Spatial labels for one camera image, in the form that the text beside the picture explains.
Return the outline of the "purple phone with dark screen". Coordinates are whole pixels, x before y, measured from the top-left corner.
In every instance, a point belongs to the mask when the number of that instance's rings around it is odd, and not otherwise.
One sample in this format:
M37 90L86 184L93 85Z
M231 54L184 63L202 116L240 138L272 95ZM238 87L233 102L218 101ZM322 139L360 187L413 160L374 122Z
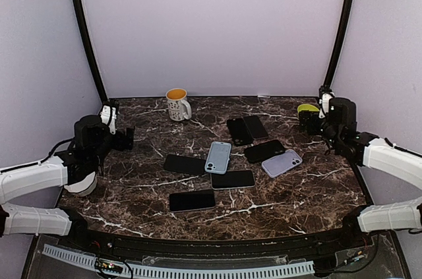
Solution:
M250 135L255 140L268 138L268 132L257 115L248 115L243 118Z

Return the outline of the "black phone from ring case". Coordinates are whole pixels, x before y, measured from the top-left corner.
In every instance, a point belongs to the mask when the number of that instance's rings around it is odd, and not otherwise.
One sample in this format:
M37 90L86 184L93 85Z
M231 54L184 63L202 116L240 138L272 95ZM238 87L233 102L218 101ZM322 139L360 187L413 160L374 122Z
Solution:
M279 140L270 140L244 150L247 161L251 164L263 162L274 156L283 154L286 148Z

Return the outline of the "silver phone with dark screen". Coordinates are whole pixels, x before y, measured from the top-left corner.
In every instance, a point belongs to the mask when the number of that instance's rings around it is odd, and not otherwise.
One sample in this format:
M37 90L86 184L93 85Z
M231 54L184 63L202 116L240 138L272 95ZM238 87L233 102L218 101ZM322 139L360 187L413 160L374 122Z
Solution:
M255 186L255 178L251 170L227 171L225 174L210 174L212 188L241 189Z

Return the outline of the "pink phone with dark screen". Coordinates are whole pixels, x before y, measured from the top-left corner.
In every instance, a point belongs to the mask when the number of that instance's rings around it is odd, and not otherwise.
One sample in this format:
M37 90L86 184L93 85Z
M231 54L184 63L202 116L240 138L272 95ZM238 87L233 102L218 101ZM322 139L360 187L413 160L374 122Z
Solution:
M169 210L187 212L214 208L216 200L212 189L173 193L169 196Z

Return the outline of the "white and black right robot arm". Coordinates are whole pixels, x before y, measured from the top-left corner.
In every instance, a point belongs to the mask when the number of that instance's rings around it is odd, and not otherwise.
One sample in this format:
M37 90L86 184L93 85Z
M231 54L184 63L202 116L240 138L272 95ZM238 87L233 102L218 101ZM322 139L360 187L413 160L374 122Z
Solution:
M383 171L416 188L421 188L421 155L368 132L359 132L357 108L347 98L324 94L318 106L297 108L300 126L318 135L329 151L343 156L350 164ZM408 230L421 233L421 198L354 209L343 219L336 242L344 249L357 243L362 233L380 230Z

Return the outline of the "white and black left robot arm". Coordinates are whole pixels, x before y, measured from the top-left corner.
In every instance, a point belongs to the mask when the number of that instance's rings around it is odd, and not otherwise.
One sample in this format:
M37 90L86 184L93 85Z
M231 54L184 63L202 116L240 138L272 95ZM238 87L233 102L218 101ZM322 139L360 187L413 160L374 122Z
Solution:
M11 200L51 187L63 187L78 196L89 195L98 182L111 150L132 150L135 130L118 131L113 120L87 115L74 125L67 149L52 148L42 160L1 170L1 235L15 233L67 236L79 250L93 244L86 220L70 208L19 206Z

